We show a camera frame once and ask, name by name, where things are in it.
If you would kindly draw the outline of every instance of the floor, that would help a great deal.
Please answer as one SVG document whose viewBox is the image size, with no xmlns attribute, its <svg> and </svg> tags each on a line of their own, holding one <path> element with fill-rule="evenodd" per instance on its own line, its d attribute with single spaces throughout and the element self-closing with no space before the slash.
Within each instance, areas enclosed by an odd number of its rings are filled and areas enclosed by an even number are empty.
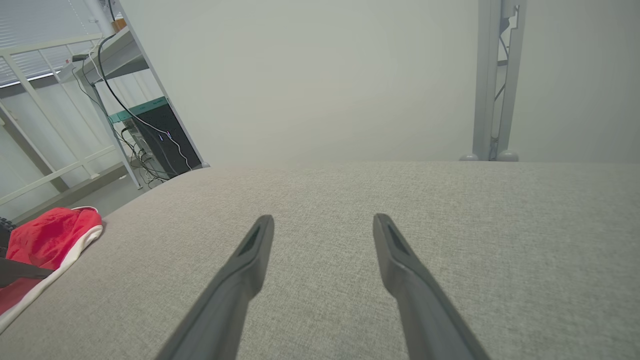
<svg viewBox="0 0 640 360">
<path fill-rule="evenodd" d="M 143 186 L 140 190 L 136 188 L 136 185 L 131 181 L 131 177 L 127 174 L 111 184 L 87 195 L 69 207 L 93 206 L 98 209 L 102 217 L 105 217 L 129 201 L 149 191 L 149 187 L 145 185 L 142 179 L 138 178 L 138 182 Z"/>
</svg>

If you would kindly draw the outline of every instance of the gray fabric couch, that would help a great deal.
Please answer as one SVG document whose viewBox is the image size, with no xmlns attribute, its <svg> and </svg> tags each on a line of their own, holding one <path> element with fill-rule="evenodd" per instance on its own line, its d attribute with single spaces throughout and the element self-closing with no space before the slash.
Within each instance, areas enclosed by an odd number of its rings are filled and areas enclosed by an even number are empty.
<svg viewBox="0 0 640 360">
<path fill-rule="evenodd" d="M 0 357 L 153 359 L 269 213 L 271 258 L 238 359 L 406 359 L 377 212 L 492 359 L 640 357 L 640 167 L 474 162 L 184 174 L 106 217 L 0 336 Z"/>
</svg>

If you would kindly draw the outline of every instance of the window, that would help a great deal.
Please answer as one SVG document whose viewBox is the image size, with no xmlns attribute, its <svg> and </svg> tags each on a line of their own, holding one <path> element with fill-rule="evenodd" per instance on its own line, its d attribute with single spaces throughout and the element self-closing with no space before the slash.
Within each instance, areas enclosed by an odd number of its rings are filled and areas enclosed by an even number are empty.
<svg viewBox="0 0 640 360">
<path fill-rule="evenodd" d="M 36 44 L 62 38 L 100 33 L 98 26 L 89 21 L 89 10 L 83 0 L 1 0 L 0 47 Z M 74 44 L 71 50 L 81 53 L 91 43 Z M 56 70 L 60 70 L 71 57 L 66 47 L 42 51 Z M 28 78 L 51 73 L 37 51 L 13 55 L 20 70 Z M 0 86 L 17 81 L 4 61 L 0 61 Z"/>
</svg>

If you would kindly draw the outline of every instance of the black cable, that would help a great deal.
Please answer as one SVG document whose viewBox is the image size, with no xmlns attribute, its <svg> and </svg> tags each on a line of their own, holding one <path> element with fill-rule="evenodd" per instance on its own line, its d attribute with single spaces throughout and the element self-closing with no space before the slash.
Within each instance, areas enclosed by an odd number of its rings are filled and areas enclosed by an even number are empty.
<svg viewBox="0 0 640 360">
<path fill-rule="evenodd" d="M 151 180 L 147 181 L 147 180 L 145 179 L 145 177 L 144 177 L 144 176 L 142 176 L 142 173 L 140 173 L 140 170 L 138 170 L 138 175 L 140 175 L 140 177 L 142 178 L 142 181 L 144 181 L 144 183 L 147 185 L 147 188 L 149 188 L 149 190 L 151 190 L 151 189 L 154 189 L 154 188 L 155 188 L 155 186 L 154 186 L 153 188 L 151 187 L 151 183 L 153 183 L 154 181 L 156 181 L 156 180 L 160 180 L 160 181 L 162 181 L 162 182 L 165 182 L 165 181 L 166 181 L 166 180 L 161 179 L 161 178 L 159 178 L 159 177 L 155 177 L 155 178 L 153 178 L 153 179 L 151 179 Z"/>
<path fill-rule="evenodd" d="M 107 77 L 104 75 L 104 69 L 102 68 L 102 60 L 100 59 L 100 53 L 102 52 L 102 46 L 104 45 L 104 43 L 109 40 L 110 38 L 114 37 L 114 35 L 111 35 L 110 37 L 105 38 L 100 45 L 98 45 L 98 66 L 100 67 L 100 73 L 102 74 L 102 79 L 104 80 L 104 84 L 107 85 L 107 88 L 109 89 L 109 91 L 111 92 L 111 95 L 113 95 L 113 97 L 116 99 L 116 101 L 118 101 L 118 104 L 120 104 L 122 106 L 122 108 L 129 113 L 129 115 L 131 115 L 131 120 L 137 119 L 138 117 L 136 115 L 134 115 L 134 113 L 131 112 L 131 110 L 129 110 L 125 104 L 120 100 L 120 98 L 116 95 L 116 93 L 113 91 L 113 89 L 111 88 L 111 85 L 109 85 L 109 81 L 107 81 Z M 169 162 L 169 158 L 166 155 L 166 153 L 164 152 L 164 149 L 162 148 L 162 145 L 158 144 L 158 146 L 160 147 L 160 151 L 162 151 L 164 158 L 167 160 L 167 164 L 169 164 L 169 167 L 171 168 L 171 170 L 173 170 L 173 172 L 178 175 L 178 172 L 175 171 L 175 169 L 173 168 L 173 165 L 171 165 L 171 162 Z"/>
<path fill-rule="evenodd" d="M 111 12 L 111 18 L 113 21 L 116 21 L 116 17 L 113 16 L 113 9 L 111 8 L 111 0 L 107 0 L 107 5 L 109 6 L 109 12 Z"/>
<path fill-rule="evenodd" d="M 84 60 L 83 60 L 83 64 L 82 64 L 82 73 L 84 76 L 84 79 L 86 80 L 87 83 L 89 83 L 89 79 L 86 77 L 86 73 L 84 72 Z M 105 110 L 105 108 L 103 107 L 103 105 L 99 102 L 97 102 L 96 100 L 93 100 L 93 97 L 89 96 L 89 94 L 86 93 L 86 91 L 84 91 L 82 89 L 82 85 L 80 84 L 80 80 L 77 78 L 76 73 L 75 72 L 71 72 L 71 74 L 74 76 L 74 78 L 76 79 L 76 82 L 78 84 L 78 87 L 80 88 L 80 91 L 82 91 L 88 98 L 89 100 L 93 101 L 98 108 L 100 108 L 100 110 L 102 110 L 102 112 L 104 113 L 104 116 L 107 118 L 107 121 L 109 122 L 109 126 L 111 128 L 111 131 L 113 132 L 113 136 L 115 136 L 118 140 L 120 140 L 121 142 L 125 143 L 127 146 L 129 146 L 129 148 L 131 149 L 132 155 L 136 154 L 136 150 L 135 150 L 135 145 L 131 145 L 131 143 L 129 143 L 125 138 L 124 135 L 118 136 L 118 133 L 116 132 L 115 128 L 113 127 L 113 124 L 111 123 L 111 121 L 109 120 L 109 114 L 107 113 L 107 111 Z M 136 158 L 138 159 L 138 161 L 140 162 L 140 164 L 142 165 L 141 167 L 144 168 L 149 174 L 151 174 L 151 176 L 156 177 L 158 179 L 162 179 L 162 180 L 167 180 L 163 177 L 161 177 L 160 175 L 158 175 L 158 172 L 162 172 L 164 174 L 169 175 L 169 173 L 167 172 L 163 172 L 163 171 L 157 171 L 157 170 L 150 170 L 144 163 L 144 161 L 142 161 L 142 159 L 136 155 Z"/>
<path fill-rule="evenodd" d="M 502 84 L 502 87 L 500 88 L 500 91 L 498 91 L 498 94 L 493 98 L 493 101 L 495 102 L 498 97 L 500 97 L 500 94 L 502 94 L 502 91 L 504 90 L 505 85 L 507 85 L 506 83 Z"/>
<path fill-rule="evenodd" d="M 147 134 L 149 135 L 149 137 L 151 137 L 152 139 L 154 139 L 154 141 L 156 142 L 156 144 L 158 145 L 158 147 L 160 148 L 160 151 L 162 152 L 162 155 L 164 156 L 164 159 L 166 160 L 166 163 L 169 164 L 169 167 L 171 168 L 171 170 L 173 171 L 173 173 L 177 176 L 178 172 L 175 171 L 175 169 L 173 168 L 173 165 L 171 165 L 171 161 L 169 161 L 169 157 L 166 155 L 166 153 L 164 152 L 164 149 L 162 148 L 162 144 L 160 144 L 158 142 L 158 139 L 156 139 L 156 136 L 154 133 L 151 133 L 151 131 L 149 131 L 149 129 L 147 129 L 147 127 L 145 126 L 140 126 L 140 129 L 143 129 L 143 131 L 146 131 Z"/>
<path fill-rule="evenodd" d="M 127 130 L 127 128 L 122 129 L 122 131 L 120 132 L 120 137 L 121 137 L 123 140 L 124 140 L 124 132 L 125 132 L 125 130 Z M 134 142 L 134 143 L 133 143 L 133 147 L 132 147 L 132 149 L 131 149 L 131 150 L 132 150 L 132 151 L 131 151 L 131 156 L 129 156 L 129 164 L 130 164 L 132 167 L 135 167 L 135 168 L 141 168 L 142 166 L 133 165 L 133 157 L 135 157 L 136 159 L 138 159 L 138 161 L 140 161 L 140 162 L 142 161 L 142 159 L 140 158 L 140 155 L 137 155 L 137 152 L 136 152 L 136 145 L 137 145 L 137 144 L 138 144 L 138 143 L 136 143 L 136 142 Z"/>
<path fill-rule="evenodd" d="M 124 132 L 131 129 L 133 129 L 131 126 L 125 126 L 124 129 L 122 129 L 122 131 L 120 132 L 120 136 L 124 138 Z"/>
</svg>

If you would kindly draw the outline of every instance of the power cord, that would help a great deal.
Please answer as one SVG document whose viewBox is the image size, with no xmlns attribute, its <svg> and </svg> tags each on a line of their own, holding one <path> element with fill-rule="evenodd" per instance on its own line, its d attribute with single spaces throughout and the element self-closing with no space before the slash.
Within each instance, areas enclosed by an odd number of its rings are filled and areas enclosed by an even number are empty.
<svg viewBox="0 0 640 360">
<path fill-rule="evenodd" d="M 85 79 L 85 80 L 86 80 L 86 82 L 88 83 L 88 82 L 89 82 L 89 80 L 87 79 L 87 77 L 86 77 L 86 73 L 84 72 L 84 62 L 83 62 L 83 66 L 82 66 L 82 72 L 83 72 L 84 79 Z M 111 121 L 109 121 L 109 114 L 107 114 L 107 111 L 104 109 L 104 107 L 102 106 L 102 104 L 101 104 L 101 103 L 99 103 L 99 102 L 97 102 L 96 100 L 94 100 L 94 99 L 93 99 L 93 97 L 89 96 L 89 94 L 87 94 L 87 93 L 85 92 L 85 90 L 82 88 L 82 85 L 80 84 L 80 80 L 78 80 L 78 78 L 77 78 L 77 76 L 76 76 L 76 73 L 75 73 L 75 72 L 73 72 L 73 71 L 72 71 L 72 72 L 71 72 L 71 74 L 72 74 L 72 75 L 74 76 L 74 78 L 76 79 L 76 82 L 77 82 L 77 84 L 78 84 L 78 88 L 80 88 L 80 91 L 82 91 L 82 93 L 84 93 L 84 94 L 89 98 L 89 100 L 93 101 L 93 102 L 98 106 L 98 108 L 103 112 L 104 116 L 107 118 L 107 121 L 109 122 L 109 126 L 110 126 L 110 128 L 111 128 L 111 131 L 113 132 L 113 136 L 115 136 L 118 140 L 120 140 L 121 142 L 123 142 L 124 144 L 126 144 L 126 145 L 131 149 L 131 152 L 132 152 L 132 154 L 131 154 L 131 155 L 132 155 L 132 157 L 133 157 L 133 156 L 136 154 L 136 151 L 135 151 L 135 145 L 131 145 L 131 143 L 130 143 L 130 142 L 128 142 L 128 141 L 124 138 L 124 135 L 120 135 L 120 136 L 118 135 L 118 133 L 116 132 L 115 128 L 113 127 L 113 124 L 111 123 Z M 140 167 L 141 167 L 141 168 L 144 168 L 144 169 L 149 173 L 149 175 L 153 176 L 153 177 L 154 177 L 154 178 L 156 178 L 156 179 L 160 179 L 160 180 L 163 180 L 163 181 L 168 180 L 168 179 L 165 179 L 165 178 L 161 177 L 160 175 L 158 175 L 158 172 L 161 172 L 161 173 L 164 173 L 164 174 L 167 174 L 167 175 L 168 175 L 169 173 L 167 173 L 167 172 L 162 172 L 162 171 L 158 171 L 158 170 L 156 170 L 156 169 L 151 170 L 151 169 L 149 169 L 149 168 L 146 166 L 145 162 L 144 162 L 144 161 L 141 159 L 141 157 L 140 157 L 140 156 L 138 156 L 137 154 L 136 154 L 136 158 L 137 158 L 137 160 L 140 162 L 140 165 L 141 165 Z"/>
<path fill-rule="evenodd" d="M 112 9 L 112 7 L 111 7 L 111 0 L 107 0 L 107 6 L 109 7 L 109 12 L 111 13 L 111 19 L 112 19 L 113 21 L 116 21 L 116 17 L 115 17 L 115 16 L 113 16 L 113 9 Z"/>
<path fill-rule="evenodd" d="M 516 11 L 519 12 L 520 11 L 520 6 L 516 7 Z M 502 48 L 504 49 L 504 54 L 507 56 L 507 66 L 508 66 L 508 60 L 509 60 L 509 51 L 507 50 L 507 45 L 504 43 L 504 40 L 502 39 L 502 33 L 500 33 L 500 43 L 502 44 Z M 507 82 L 505 81 L 504 84 L 502 84 L 502 87 L 500 88 L 500 90 L 498 90 L 498 94 L 496 94 L 496 96 L 493 98 L 493 102 L 496 102 L 498 100 L 498 98 L 500 97 L 500 94 L 502 94 L 502 92 L 504 91 L 504 87 L 507 85 Z M 498 141 L 499 138 L 494 138 L 493 136 L 491 137 L 491 146 L 489 149 L 489 161 L 495 161 L 495 159 L 498 156 Z"/>
<path fill-rule="evenodd" d="M 166 155 L 166 152 L 163 149 L 162 144 L 160 144 L 160 142 L 158 142 L 158 139 L 156 139 L 156 134 L 151 133 L 151 131 L 149 131 L 149 129 L 147 129 L 144 126 L 140 126 L 140 130 L 141 131 L 146 131 L 147 134 L 149 135 L 149 137 L 151 137 L 152 139 L 154 139 L 155 143 L 158 145 L 158 148 L 160 148 L 160 152 L 162 152 L 162 155 L 164 156 L 164 159 L 166 160 L 166 163 L 169 165 L 169 167 L 171 168 L 171 170 L 173 171 L 174 174 L 178 175 L 178 172 L 175 171 L 173 165 L 171 164 L 171 161 L 169 161 L 169 157 Z"/>
<path fill-rule="evenodd" d="M 107 85 L 107 88 L 109 89 L 109 91 L 111 92 L 111 95 L 113 95 L 113 97 L 116 99 L 116 101 L 118 101 L 118 104 L 120 104 L 122 106 L 122 108 L 129 113 L 129 115 L 131 115 L 131 117 L 137 119 L 138 121 L 140 121 L 141 123 L 143 123 L 144 125 L 151 127 L 152 129 L 158 131 L 159 133 L 162 134 L 166 134 L 167 137 L 169 138 L 169 140 L 171 140 L 177 147 L 178 147 L 178 153 L 180 154 L 180 156 L 182 156 L 184 158 L 184 162 L 187 165 L 187 167 L 189 168 L 189 170 L 193 170 L 191 168 L 191 165 L 189 165 L 189 160 L 187 159 L 187 157 L 182 153 L 182 150 L 180 149 L 180 144 L 177 143 L 170 135 L 167 131 L 162 131 L 160 129 L 158 129 L 157 127 L 149 124 L 148 122 L 142 120 L 141 118 L 137 117 L 134 113 L 132 113 L 129 108 L 120 100 L 120 98 L 118 98 L 118 96 L 116 95 L 116 93 L 113 91 L 113 89 L 111 88 L 111 85 L 109 85 L 109 82 L 106 79 L 106 76 L 104 75 L 104 69 L 102 68 L 102 61 L 100 59 L 100 52 L 102 51 L 102 46 L 104 45 L 104 43 L 109 40 L 110 38 L 114 37 L 114 35 L 111 35 L 110 37 L 105 38 L 100 45 L 98 46 L 98 65 L 100 67 L 100 78 L 104 81 L 105 85 Z M 96 66 L 95 62 L 93 61 L 93 58 L 90 56 L 89 59 L 91 60 L 91 62 L 93 63 L 94 66 Z"/>
</svg>

